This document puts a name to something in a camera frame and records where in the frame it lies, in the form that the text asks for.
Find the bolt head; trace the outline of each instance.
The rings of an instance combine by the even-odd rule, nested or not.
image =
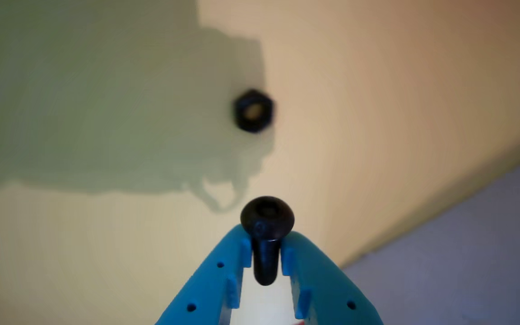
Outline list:
[[[294,213],[279,198],[258,197],[244,206],[240,222],[252,238],[274,241],[290,233],[294,226]]]

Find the blue plastic tool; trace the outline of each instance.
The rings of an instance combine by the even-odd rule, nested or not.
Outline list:
[[[309,239],[291,232],[281,245],[295,317],[306,325],[382,325],[374,306]],[[229,325],[240,305],[244,267],[252,264],[250,235],[235,226],[218,243],[156,325]]]

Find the small hole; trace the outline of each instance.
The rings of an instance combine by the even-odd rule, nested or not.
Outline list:
[[[262,201],[256,206],[256,212],[264,218],[278,218],[280,206],[273,201]]]
[[[254,103],[249,107],[246,107],[246,110],[244,111],[244,118],[250,121],[256,121],[262,116],[262,114],[264,114],[264,108],[262,105]]]

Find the black hex nut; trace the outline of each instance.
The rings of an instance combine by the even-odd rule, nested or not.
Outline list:
[[[258,133],[272,123],[274,102],[260,91],[251,89],[234,101],[234,115],[239,128]]]

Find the gray wall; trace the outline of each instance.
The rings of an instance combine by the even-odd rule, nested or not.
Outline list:
[[[520,168],[345,271],[387,325],[520,325]]]

